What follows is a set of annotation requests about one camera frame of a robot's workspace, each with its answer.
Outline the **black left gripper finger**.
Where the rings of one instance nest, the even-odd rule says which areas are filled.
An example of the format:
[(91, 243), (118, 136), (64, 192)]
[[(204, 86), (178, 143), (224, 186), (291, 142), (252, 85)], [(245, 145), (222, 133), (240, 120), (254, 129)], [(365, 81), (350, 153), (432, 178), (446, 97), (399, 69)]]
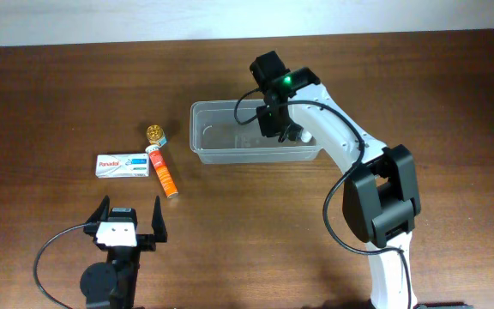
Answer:
[(105, 195), (99, 207), (88, 217), (86, 224), (94, 224), (106, 221), (109, 215), (110, 198)]
[(154, 242), (166, 243), (168, 239), (168, 233), (162, 215), (162, 208), (161, 208), (161, 202), (159, 196), (157, 196), (154, 201), (154, 211), (152, 216), (151, 227), (153, 229)]

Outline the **white squeeze tube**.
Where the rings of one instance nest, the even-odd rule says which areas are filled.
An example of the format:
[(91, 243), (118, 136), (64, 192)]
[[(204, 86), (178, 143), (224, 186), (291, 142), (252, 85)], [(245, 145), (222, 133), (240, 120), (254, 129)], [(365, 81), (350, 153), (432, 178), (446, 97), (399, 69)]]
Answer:
[(308, 143), (312, 139), (312, 135), (308, 131), (303, 131), (300, 135), (302, 142)]

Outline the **white Panadol medicine box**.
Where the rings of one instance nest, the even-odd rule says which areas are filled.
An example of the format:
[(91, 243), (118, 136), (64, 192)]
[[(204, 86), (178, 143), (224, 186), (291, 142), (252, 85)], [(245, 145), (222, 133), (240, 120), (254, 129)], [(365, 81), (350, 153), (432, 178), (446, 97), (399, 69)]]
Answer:
[(143, 178), (149, 176), (147, 154), (99, 154), (95, 176), (98, 178)]

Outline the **small gold-lid jar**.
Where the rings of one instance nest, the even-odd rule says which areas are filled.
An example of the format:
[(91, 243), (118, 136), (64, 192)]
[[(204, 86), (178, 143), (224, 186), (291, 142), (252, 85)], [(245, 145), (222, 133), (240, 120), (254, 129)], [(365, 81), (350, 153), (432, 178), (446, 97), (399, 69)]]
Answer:
[(167, 143), (165, 132), (157, 124), (147, 127), (146, 137), (150, 144), (156, 145), (157, 147), (161, 147)]

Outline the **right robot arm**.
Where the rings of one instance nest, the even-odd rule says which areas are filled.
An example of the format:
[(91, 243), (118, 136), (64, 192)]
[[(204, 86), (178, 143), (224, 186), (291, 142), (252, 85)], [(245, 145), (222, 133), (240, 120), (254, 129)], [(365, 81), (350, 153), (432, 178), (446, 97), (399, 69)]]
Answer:
[(262, 135), (315, 139), (340, 169), (323, 202), (323, 222), (340, 246), (369, 259), (371, 306), (414, 308), (409, 247), (421, 204), (411, 152), (368, 134), (313, 71), (289, 70), (275, 51), (257, 57), (250, 72), (263, 95), (253, 118)]

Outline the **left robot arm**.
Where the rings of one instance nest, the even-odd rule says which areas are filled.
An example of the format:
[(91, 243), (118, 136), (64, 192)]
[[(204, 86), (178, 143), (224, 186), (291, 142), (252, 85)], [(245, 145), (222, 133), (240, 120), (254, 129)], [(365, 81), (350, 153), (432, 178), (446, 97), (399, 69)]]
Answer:
[(104, 197), (99, 207), (86, 220), (83, 232), (106, 253), (106, 260), (87, 267), (80, 280), (80, 290), (87, 308), (132, 308), (141, 254), (155, 251), (166, 243), (168, 234), (160, 198), (154, 201), (151, 233), (137, 233), (137, 213), (133, 208), (112, 208)]

